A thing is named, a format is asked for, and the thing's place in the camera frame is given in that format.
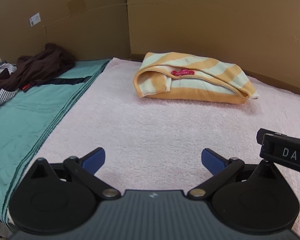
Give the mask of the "orange white striped sweater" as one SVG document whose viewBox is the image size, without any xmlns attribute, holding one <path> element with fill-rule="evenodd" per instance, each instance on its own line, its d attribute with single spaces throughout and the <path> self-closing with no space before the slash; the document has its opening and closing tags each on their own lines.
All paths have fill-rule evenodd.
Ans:
<svg viewBox="0 0 300 240">
<path fill-rule="evenodd" d="M 141 98 L 241 105 L 259 97 L 238 65 L 184 53 L 147 53 L 133 83 Z"/>
</svg>

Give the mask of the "teal folded cloth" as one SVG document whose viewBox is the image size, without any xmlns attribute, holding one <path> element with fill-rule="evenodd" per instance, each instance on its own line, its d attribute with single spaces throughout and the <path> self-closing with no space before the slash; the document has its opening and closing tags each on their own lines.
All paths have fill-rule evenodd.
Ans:
<svg viewBox="0 0 300 240">
<path fill-rule="evenodd" d="M 103 72 L 109 60 L 79 61 L 45 85 L 0 106 L 0 220 L 30 161 L 71 107 Z"/>
</svg>

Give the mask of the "dark brown garment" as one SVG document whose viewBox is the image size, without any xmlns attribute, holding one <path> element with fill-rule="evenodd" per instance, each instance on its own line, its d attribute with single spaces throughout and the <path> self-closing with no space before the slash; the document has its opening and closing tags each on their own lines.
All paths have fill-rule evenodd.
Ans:
<svg viewBox="0 0 300 240">
<path fill-rule="evenodd" d="M 40 86 L 73 68 L 76 64 L 74 55 L 62 47 L 47 43 L 44 51 L 34 56 L 21 56 L 17 60 L 17 70 L 0 85 L 6 89 L 29 90 Z"/>
</svg>

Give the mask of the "large centre cardboard box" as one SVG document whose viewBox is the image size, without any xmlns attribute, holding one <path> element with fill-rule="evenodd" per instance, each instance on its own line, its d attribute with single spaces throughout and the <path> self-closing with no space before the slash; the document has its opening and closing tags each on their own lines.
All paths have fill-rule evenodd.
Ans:
<svg viewBox="0 0 300 240">
<path fill-rule="evenodd" d="M 132 58 L 175 51 L 300 94 L 300 0 L 127 0 Z"/>
</svg>

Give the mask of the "left cardboard box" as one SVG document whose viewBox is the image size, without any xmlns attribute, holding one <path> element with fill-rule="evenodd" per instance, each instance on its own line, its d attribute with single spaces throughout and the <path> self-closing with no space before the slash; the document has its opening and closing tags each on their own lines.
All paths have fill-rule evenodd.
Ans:
<svg viewBox="0 0 300 240">
<path fill-rule="evenodd" d="M 40 13 L 41 22 L 30 26 Z M 126 0 L 0 0 L 0 57 L 15 63 L 54 43 L 79 60 L 130 57 Z"/>
</svg>

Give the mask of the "small white label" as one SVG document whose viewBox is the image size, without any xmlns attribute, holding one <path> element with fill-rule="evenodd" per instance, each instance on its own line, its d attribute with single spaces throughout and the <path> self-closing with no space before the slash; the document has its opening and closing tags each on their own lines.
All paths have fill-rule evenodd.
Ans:
<svg viewBox="0 0 300 240">
<path fill-rule="evenodd" d="M 40 13 L 36 13 L 35 15 L 31 16 L 30 19 L 30 26 L 34 26 L 41 22 Z"/>
</svg>

